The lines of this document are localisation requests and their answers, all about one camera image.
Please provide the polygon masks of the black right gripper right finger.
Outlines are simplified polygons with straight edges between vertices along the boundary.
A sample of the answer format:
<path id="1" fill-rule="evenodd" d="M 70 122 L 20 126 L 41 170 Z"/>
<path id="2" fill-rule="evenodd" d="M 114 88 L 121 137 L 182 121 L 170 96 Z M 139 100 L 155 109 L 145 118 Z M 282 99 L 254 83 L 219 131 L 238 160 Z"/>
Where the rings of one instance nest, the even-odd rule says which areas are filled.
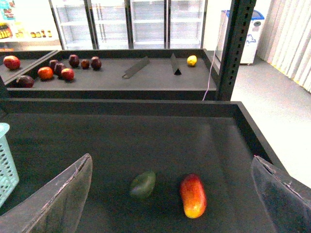
<path id="1" fill-rule="evenodd" d="M 257 195 L 276 233 L 311 231 L 309 187 L 256 155 L 251 174 Z"/>

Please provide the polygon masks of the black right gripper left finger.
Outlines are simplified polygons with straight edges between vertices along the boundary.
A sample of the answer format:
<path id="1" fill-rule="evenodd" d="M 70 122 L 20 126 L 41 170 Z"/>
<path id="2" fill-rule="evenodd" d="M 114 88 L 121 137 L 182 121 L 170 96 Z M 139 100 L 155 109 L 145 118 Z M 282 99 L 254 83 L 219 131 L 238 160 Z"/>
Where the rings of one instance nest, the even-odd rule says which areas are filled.
<path id="1" fill-rule="evenodd" d="M 2 233 L 73 233 L 90 189 L 93 161 L 85 154 L 0 217 Z"/>

